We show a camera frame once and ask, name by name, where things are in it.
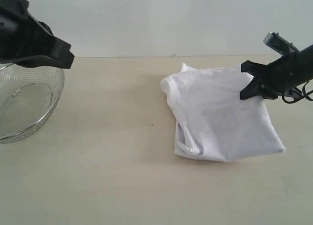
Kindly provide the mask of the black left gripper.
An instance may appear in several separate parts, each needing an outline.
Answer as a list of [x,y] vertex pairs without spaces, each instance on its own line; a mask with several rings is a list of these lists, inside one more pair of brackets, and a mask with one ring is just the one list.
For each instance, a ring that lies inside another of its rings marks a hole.
[[70,69],[71,44],[54,37],[47,25],[30,15],[28,7],[27,0],[0,0],[0,62]]

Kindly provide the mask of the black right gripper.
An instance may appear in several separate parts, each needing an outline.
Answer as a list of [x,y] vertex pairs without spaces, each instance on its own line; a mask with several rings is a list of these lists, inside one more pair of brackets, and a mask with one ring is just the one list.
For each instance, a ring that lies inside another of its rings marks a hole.
[[267,65],[247,60],[241,64],[241,72],[254,77],[240,91],[240,99],[247,100],[255,96],[274,100],[278,96],[300,99],[303,92],[298,88],[303,84],[303,61],[297,56],[283,56]]

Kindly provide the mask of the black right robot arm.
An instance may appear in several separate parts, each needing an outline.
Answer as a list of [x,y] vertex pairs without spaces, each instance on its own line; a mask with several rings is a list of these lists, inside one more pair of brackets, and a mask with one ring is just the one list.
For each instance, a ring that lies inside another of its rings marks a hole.
[[253,76],[250,83],[240,92],[240,99],[255,96],[264,99],[277,99],[279,96],[287,104],[300,100],[312,101],[306,91],[306,85],[313,79],[313,46],[302,51],[283,55],[279,59],[264,65],[252,61],[241,64],[241,72]]

